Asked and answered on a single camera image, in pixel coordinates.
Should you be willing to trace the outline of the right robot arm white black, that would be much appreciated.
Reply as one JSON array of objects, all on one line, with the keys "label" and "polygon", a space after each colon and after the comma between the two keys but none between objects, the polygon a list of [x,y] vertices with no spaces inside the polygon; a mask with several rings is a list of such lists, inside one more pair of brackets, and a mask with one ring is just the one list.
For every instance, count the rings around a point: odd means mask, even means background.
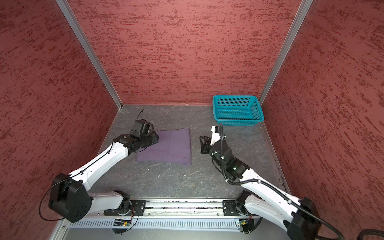
[{"label": "right robot arm white black", "polygon": [[314,240],[322,225],[315,203],[299,199],[272,185],[247,164],[236,158],[225,139],[218,134],[201,136],[201,154],[209,155],[213,165],[232,186],[244,191],[237,205],[249,214],[258,215],[287,232],[292,240]]}]

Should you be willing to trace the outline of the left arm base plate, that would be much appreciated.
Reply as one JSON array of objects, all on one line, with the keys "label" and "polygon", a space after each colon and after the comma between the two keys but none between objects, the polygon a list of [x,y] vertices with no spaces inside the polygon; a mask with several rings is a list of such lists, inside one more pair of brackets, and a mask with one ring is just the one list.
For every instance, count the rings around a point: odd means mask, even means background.
[{"label": "left arm base plate", "polygon": [[127,211],[116,209],[116,210],[104,210],[104,216],[118,216],[118,217],[129,217],[129,216],[143,216],[146,208],[146,200],[130,200],[126,202],[129,206]]}]

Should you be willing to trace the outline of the purple trousers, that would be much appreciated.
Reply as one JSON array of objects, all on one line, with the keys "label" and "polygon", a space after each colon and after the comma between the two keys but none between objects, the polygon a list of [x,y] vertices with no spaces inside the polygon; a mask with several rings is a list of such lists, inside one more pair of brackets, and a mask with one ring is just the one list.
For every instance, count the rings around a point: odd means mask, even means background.
[{"label": "purple trousers", "polygon": [[192,164],[191,137],[188,128],[156,131],[159,142],[137,154],[138,162]]}]

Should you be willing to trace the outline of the teal plastic basket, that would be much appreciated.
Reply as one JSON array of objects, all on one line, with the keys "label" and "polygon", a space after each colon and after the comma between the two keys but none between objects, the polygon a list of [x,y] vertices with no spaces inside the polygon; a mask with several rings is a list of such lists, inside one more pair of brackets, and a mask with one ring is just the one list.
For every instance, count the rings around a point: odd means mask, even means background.
[{"label": "teal plastic basket", "polygon": [[255,96],[213,96],[213,114],[224,126],[254,126],[265,120],[260,102]]}]

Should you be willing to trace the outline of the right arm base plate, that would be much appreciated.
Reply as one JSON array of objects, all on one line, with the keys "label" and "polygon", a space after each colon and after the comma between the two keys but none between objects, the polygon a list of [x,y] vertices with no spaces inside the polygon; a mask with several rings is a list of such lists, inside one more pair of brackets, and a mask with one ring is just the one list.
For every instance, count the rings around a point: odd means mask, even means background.
[{"label": "right arm base plate", "polygon": [[223,214],[226,217],[240,216],[235,200],[223,200]]}]

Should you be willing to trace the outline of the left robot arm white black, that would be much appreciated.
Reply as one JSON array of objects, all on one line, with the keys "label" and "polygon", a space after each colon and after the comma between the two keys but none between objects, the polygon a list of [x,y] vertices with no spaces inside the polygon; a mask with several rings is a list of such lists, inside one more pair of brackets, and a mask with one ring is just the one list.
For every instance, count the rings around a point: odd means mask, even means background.
[{"label": "left robot arm white black", "polygon": [[122,191],[90,194],[89,190],[109,169],[132,153],[139,153],[157,144],[159,136],[152,132],[148,136],[135,138],[120,135],[100,155],[70,174],[59,174],[49,191],[49,208],[64,219],[75,223],[89,213],[112,211],[120,216],[133,215],[130,196]]}]

